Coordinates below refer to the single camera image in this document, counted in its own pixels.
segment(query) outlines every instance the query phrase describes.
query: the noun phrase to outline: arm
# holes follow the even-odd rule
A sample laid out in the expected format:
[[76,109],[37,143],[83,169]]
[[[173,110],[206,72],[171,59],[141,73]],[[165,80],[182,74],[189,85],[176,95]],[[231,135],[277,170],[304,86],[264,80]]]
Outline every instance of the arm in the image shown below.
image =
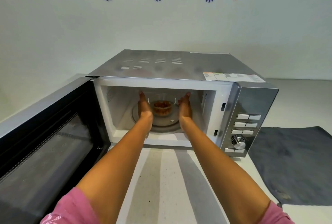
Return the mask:
[[101,224],[115,223],[141,153],[152,127],[152,112],[140,92],[140,119],[134,127],[78,183]]
[[193,122],[190,93],[179,100],[179,121],[231,224],[256,224],[270,199],[255,181],[225,155]]

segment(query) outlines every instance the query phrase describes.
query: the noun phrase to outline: rotary knob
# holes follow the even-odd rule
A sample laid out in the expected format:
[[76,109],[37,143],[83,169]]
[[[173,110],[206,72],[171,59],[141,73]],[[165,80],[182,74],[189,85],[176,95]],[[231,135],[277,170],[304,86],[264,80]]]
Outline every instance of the rotary knob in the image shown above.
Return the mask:
[[232,136],[232,144],[235,149],[243,150],[246,147],[245,138],[242,135],[233,135]]

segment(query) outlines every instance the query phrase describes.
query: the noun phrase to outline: stainless steel microwave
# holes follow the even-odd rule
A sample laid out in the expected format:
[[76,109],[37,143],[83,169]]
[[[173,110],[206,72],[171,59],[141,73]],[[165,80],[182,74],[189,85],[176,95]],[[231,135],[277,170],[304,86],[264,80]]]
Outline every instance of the stainless steel microwave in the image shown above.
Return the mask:
[[[231,157],[252,148],[278,93],[228,53],[123,50],[0,123],[4,223],[35,223],[50,211],[135,124],[139,90],[150,101],[191,92],[193,120]],[[191,147],[177,109],[154,117],[144,144]]]

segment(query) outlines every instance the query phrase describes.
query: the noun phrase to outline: pink shirt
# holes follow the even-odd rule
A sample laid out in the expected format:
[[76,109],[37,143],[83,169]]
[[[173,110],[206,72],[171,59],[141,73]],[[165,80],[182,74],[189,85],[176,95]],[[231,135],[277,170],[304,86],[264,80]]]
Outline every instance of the pink shirt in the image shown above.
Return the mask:
[[[40,224],[99,224],[88,199],[74,187],[56,204],[53,212],[46,215]],[[290,217],[271,202],[259,224],[294,224]]]

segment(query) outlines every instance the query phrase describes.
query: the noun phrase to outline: kitchen counter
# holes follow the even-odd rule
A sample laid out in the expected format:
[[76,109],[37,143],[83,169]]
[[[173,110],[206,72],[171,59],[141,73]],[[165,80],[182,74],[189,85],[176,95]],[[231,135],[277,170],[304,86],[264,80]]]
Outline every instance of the kitchen counter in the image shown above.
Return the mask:
[[[332,81],[281,80],[265,127],[319,125],[332,134]],[[250,159],[234,158],[272,199]],[[332,222],[332,206],[283,205],[297,224]],[[229,223],[193,151],[143,148],[123,202],[120,223]]]

